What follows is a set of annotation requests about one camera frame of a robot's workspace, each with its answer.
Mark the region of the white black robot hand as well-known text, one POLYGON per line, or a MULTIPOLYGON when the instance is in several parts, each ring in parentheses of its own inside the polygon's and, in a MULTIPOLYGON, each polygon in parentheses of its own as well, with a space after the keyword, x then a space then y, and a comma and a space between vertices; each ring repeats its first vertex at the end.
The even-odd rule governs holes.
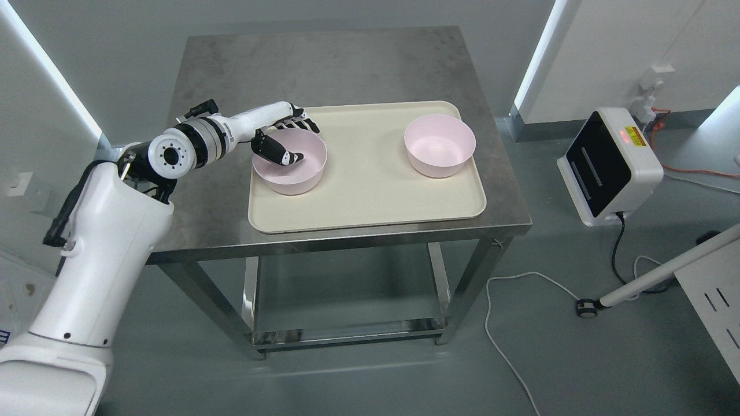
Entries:
POLYGON ((286 150, 271 137, 272 132, 285 129, 304 129, 319 133, 320 129, 307 111, 290 102, 275 102, 239 113, 228 118, 232 136, 237 142, 251 145, 254 155, 281 166, 296 164, 302 153, 286 150))

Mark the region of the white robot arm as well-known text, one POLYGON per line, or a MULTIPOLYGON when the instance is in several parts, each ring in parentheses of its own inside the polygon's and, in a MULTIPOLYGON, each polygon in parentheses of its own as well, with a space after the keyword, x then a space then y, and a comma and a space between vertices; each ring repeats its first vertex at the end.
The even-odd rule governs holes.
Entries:
POLYGON ((96 160, 45 235, 64 263, 29 329, 2 347, 3 415, 93 415, 113 339, 151 251, 168 232, 177 179, 219 160, 261 124, 202 103, 149 142, 96 160))

